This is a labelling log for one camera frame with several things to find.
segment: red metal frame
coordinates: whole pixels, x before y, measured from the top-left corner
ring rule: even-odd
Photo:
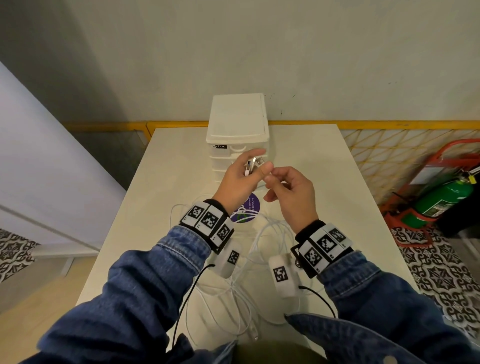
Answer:
[[[467,153],[467,154],[462,154],[457,158],[443,158],[442,154],[445,153],[446,150],[451,148],[452,146],[458,145],[458,144],[467,144],[467,143],[480,143],[480,139],[459,139],[455,140],[454,142],[450,142],[448,144],[445,144],[442,148],[438,150],[435,154],[432,156],[428,157],[425,163],[421,166],[421,168],[418,169],[417,173],[415,176],[413,176],[407,183],[405,183],[397,192],[397,195],[403,196],[403,193],[405,193],[408,188],[410,187],[410,182],[418,175],[418,173],[423,170],[425,167],[450,167],[450,168],[462,168],[464,170],[470,170],[474,166],[478,165],[480,163],[480,154],[478,153]],[[430,234],[428,233],[427,229],[437,220],[436,218],[427,218],[421,214],[419,214],[417,211],[415,211],[412,208],[408,208],[400,213],[397,213],[396,207],[398,204],[403,201],[401,197],[393,194],[386,203],[384,203],[382,206],[380,206],[380,211],[382,212],[385,222],[387,223],[387,226],[389,229],[392,228],[404,228],[407,230],[411,231],[421,231],[423,232],[423,235],[427,239],[426,244],[403,244],[399,242],[395,235],[393,235],[393,238],[397,245],[399,246],[405,246],[405,247],[425,247],[432,245],[432,238],[430,237]],[[429,221],[429,223],[424,226],[421,229],[414,229],[411,228],[407,225],[405,225],[401,219],[406,215],[406,214],[413,214],[422,220]]]

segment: fire extinguisher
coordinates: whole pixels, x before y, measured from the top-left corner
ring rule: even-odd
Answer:
[[[473,192],[472,184],[477,183],[473,174],[463,172],[453,181],[440,184],[423,195],[411,207],[417,214],[407,213],[401,221],[414,229],[420,229],[428,222],[439,218],[446,210],[456,203],[470,196]]]

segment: jacket button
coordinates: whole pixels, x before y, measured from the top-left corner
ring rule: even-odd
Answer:
[[[397,364],[398,362],[396,361],[394,356],[387,355],[384,357],[384,364]]]

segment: round purple sticker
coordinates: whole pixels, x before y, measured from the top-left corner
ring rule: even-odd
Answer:
[[[232,216],[232,218],[231,218],[232,221],[233,222],[238,221],[239,223],[242,223],[242,222],[252,221],[254,218],[256,218],[256,216],[250,215],[250,214],[254,214],[254,212],[252,212],[252,211],[249,211],[248,214],[247,213],[242,213],[245,210],[253,210],[253,211],[256,211],[256,212],[260,211],[260,200],[258,199],[257,196],[255,196],[254,194],[251,194],[247,198],[247,201],[245,201],[242,206],[240,206],[239,208],[237,208],[235,210],[235,212],[238,211],[239,213]]]

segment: table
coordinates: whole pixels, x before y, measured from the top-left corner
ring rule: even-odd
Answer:
[[[195,199],[203,200],[215,192],[218,185],[213,179],[205,136],[206,128],[156,129],[77,304],[101,293],[108,269],[123,252],[148,250],[167,233],[170,211],[175,204],[191,205]],[[270,137],[270,157],[274,164],[294,166],[312,180],[320,219],[337,225],[354,242],[354,249],[362,250],[381,269],[399,275],[417,289],[337,126],[270,126]],[[264,188],[255,192],[261,201],[261,212],[282,218],[277,201],[271,204],[263,201],[265,192]],[[180,216],[180,209],[174,209],[173,224]],[[262,218],[256,217],[238,228],[245,253],[252,243],[251,235],[263,225]],[[270,242],[270,234],[264,239],[262,252],[268,257],[271,250],[271,254],[275,253],[276,245]],[[296,310],[298,300],[278,298],[270,272],[260,268],[243,275],[241,284],[265,317],[280,322],[283,313]],[[309,280],[303,272],[300,277],[303,284],[312,285],[317,291],[322,289],[318,281]],[[200,282],[224,285],[220,277],[209,271]],[[238,322],[239,313],[232,295],[205,299],[217,322],[235,332],[238,326],[234,321]],[[301,299],[300,309],[331,316],[328,308],[313,295]],[[185,312],[180,320],[180,332],[185,332],[184,315]],[[190,298],[188,324],[194,346],[212,349],[223,344],[228,336],[213,323],[197,292]],[[274,326],[259,320],[255,327],[262,339],[306,344],[306,339],[288,325]],[[240,340],[251,340],[252,335],[254,333],[248,331]],[[311,346],[321,351],[313,343]]]

